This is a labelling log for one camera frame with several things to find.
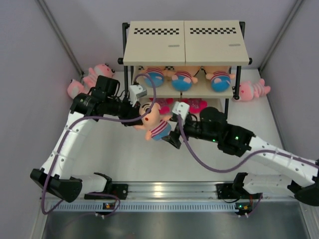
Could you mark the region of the boy doll black hair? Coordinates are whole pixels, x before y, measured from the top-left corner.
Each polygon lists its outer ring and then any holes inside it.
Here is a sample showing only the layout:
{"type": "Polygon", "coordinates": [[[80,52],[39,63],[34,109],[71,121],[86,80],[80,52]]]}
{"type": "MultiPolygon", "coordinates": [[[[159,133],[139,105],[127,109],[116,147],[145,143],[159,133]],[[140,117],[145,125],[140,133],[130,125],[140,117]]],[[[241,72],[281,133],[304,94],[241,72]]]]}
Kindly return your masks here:
{"type": "Polygon", "coordinates": [[[203,66],[205,78],[215,92],[226,91],[236,75],[230,73],[230,66],[203,66]]]}

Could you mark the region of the boy doll blue pants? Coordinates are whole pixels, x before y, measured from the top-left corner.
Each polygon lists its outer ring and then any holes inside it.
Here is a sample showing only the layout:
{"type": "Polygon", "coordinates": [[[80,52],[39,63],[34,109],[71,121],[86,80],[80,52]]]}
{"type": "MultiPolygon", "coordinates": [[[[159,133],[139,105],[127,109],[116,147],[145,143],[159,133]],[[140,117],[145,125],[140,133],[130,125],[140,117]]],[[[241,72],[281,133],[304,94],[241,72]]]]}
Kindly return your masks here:
{"type": "Polygon", "coordinates": [[[174,66],[174,70],[167,71],[166,75],[171,78],[171,85],[175,90],[185,92],[198,82],[196,74],[200,68],[200,66],[174,66]]]}
{"type": "Polygon", "coordinates": [[[140,73],[148,75],[155,87],[160,87],[164,83],[166,66],[144,66],[140,73]]]}

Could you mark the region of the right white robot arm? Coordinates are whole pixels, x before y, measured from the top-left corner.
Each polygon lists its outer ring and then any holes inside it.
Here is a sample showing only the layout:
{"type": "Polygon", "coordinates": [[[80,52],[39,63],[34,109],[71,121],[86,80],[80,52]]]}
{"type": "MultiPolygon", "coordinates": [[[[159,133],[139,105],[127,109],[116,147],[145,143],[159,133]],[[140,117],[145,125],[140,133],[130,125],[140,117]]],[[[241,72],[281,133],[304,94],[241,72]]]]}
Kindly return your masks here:
{"type": "Polygon", "coordinates": [[[229,173],[253,160],[277,171],[277,175],[238,173],[233,181],[233,193],[243,198],[247,194],[278,194],[295,198],[301,203],[319,205],[319,162],[305,159],[264,141],[252,131],[229,124],[224,113],[207,107],[199,114],[199,120],[183,111],[174,111],[175,130],[163,140],[175,148],[185,143],[193,158],[204,168],[215,173],[229,173]],[[217,144],[223,153],[242,159],[229,169],[215,169],[205,164],[188,143],[189,138],[206,140],[217,144]]]}

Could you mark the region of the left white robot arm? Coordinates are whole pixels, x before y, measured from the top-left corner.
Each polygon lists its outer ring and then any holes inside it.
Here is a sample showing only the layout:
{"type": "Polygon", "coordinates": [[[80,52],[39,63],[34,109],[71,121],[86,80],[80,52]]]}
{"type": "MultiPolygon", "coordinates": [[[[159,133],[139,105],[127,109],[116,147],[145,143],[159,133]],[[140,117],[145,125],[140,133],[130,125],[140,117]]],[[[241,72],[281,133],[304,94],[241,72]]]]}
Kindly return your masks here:
{"type": "Polygon", "coordinates": [[[50,193],[66,202],[73,202],[79,196],[96,193],[107,199],[112,195],[112,179],[102,173],[72,175],[85,139],[98,120],[104,115],[113,116],[112,121],[125,126],[142,123],[138,99],[147,94],[138,83],[129,86],[129,99],[121,100],[116,93],[120,82],[113,78],[99,76],[97,84],[88,93],[78,94],[72,102],[63,132],[46,162],[33,169],[30,177],[42,189],[43,195],[50,193]]]}

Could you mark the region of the boy doll bald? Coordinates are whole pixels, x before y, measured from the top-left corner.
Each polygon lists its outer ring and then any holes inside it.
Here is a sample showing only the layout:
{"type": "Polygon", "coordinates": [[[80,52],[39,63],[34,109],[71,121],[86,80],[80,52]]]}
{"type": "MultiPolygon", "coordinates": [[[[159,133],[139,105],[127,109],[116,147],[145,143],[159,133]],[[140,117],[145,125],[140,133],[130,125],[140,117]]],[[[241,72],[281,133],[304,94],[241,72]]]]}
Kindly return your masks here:
{"type": "Polygon", "coordinates": [[[142,125],[135,125],[136,130],[142,129],[146,131],[146,140],[160,141],[163,137],[168,136],[171,131],[171,125],[168,122],[171,115],[161,116],[160,105],[155,103],[151,111],[142,118],[142,125]]]}

